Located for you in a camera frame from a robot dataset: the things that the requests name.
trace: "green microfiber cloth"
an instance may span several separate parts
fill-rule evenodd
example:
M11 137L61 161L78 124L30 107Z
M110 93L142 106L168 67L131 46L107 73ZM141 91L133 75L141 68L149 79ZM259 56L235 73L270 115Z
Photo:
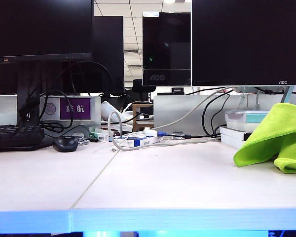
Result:
M296 105L274 105L233 160L241 167L265 162L277 154L274 164L284 173L296 173Z

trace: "black keyboard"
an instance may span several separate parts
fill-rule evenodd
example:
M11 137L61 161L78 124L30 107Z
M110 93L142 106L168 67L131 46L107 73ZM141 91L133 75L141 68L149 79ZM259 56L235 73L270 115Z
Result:
M45 137L40 126L0 126L0 149L38 145Z

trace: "desk seam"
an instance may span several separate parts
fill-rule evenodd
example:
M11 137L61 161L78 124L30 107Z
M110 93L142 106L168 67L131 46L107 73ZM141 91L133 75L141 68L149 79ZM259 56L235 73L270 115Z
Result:
M92 180L92 182L87 186L87 188L82 192L82 194L78 197L78 199L73 203L70 209L74 209L78 202L82 199L82 197L86 194L86 192L90 189L90 187L95 183L95 181L100 177L100 175L104 172L104 170L108 167L108 165L112 162L115 156L119 153L120 150L116 152L116 154L110 159L110 161L104 166L101 172Z

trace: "desk surface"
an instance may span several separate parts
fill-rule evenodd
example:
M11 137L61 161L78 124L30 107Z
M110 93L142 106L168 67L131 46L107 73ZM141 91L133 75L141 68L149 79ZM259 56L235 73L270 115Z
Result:
M1 232L296 229L296 174L272 162L238 168L220 142L80 149L0 154Z

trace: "black mouse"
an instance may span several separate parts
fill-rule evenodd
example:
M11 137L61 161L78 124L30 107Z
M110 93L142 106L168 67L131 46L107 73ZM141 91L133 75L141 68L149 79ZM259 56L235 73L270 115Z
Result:
M74 152L78 147L78 139L72 136L57 137L53 140L53 147L58 152Z

